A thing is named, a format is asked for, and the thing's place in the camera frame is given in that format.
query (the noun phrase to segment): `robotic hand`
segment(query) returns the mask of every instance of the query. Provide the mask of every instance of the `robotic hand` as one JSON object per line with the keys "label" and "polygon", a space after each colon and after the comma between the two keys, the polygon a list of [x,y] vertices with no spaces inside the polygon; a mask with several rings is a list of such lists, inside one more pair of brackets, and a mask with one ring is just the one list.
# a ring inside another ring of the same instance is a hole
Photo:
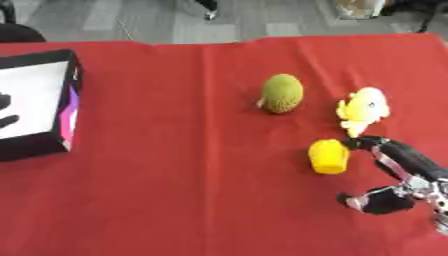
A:
{"label": "robotic hand", "polygon": [[400,184],[372,189],[360,197],[341,194],[339,201],[365,213],[385,214],[411,209],[412,199],[426,200],[434,209],[436,229],[448,235],[448,169],[409,145],[385,137],[361,136],[342,143],[350,150],[370,151],[375,164]]}
{"label": "robotic hand", "polygon": [[349,149],[370,151],[375,164],[399,181],[420,176],[428,182],[448,179],[448,170],[407,144],[380,136],[361,136],[343,141]]}

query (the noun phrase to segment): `yellow sponge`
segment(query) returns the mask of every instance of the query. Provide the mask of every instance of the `yellow sponge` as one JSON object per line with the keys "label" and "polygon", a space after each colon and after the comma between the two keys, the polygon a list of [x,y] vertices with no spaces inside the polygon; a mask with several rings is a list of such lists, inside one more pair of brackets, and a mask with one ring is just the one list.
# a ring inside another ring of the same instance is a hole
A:
{"label": "yellow sponge", "polygon": [[319,140],[311,145],[308,156],[317,173],[339,174],[347,169],[350,151],[338,140]]}

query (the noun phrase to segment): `floor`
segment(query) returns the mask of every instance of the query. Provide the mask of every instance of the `floor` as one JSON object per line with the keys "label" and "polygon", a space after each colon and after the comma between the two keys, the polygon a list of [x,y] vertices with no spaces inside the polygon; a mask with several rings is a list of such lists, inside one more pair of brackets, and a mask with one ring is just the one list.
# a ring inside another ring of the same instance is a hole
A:
{"label": "floor", "polygon": [[[193,0],[14,0],[22,24],[50,41],[126,40],[147,43],[218,43],[265,36],[406,33],[422,17],[398,14],[339,20],[332,0],[221,0],[219,17],[203,20]],[[448,17],[430,32],[448,40]]]}

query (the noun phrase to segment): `spiky ball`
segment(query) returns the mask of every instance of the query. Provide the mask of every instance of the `spiky ball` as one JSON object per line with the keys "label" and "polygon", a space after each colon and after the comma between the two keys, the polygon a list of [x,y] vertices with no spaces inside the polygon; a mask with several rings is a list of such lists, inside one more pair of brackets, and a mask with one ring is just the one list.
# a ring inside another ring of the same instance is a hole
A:
{"label": "spiky ball", "polygon": [[279,74],[263,85],[262,98],[258,106],[270,112],[281,114],[293,110],[303,98],[303,86],[292,75]]}

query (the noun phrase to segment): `red tablecloth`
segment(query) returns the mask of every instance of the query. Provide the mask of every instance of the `red tablecloth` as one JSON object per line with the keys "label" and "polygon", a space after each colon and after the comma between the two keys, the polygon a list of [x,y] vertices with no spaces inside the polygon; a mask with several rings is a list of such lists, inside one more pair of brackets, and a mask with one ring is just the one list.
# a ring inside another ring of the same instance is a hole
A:
{"label": "red tablecloth", "polygon": [[[384,90],[392,115],[368,133],[448,166],[448,53],[432,35],[303,37],[221,45],[2,45],[1,55],[72,48],[85,85],[72,153],[0,165],[2,256],[446,255],[430,209],[369,216],[334,196],[394,181],[367,153],[318,176],[306,150],[342,138],[336,102]],[[297,111],[255,107],[290,73]]]}

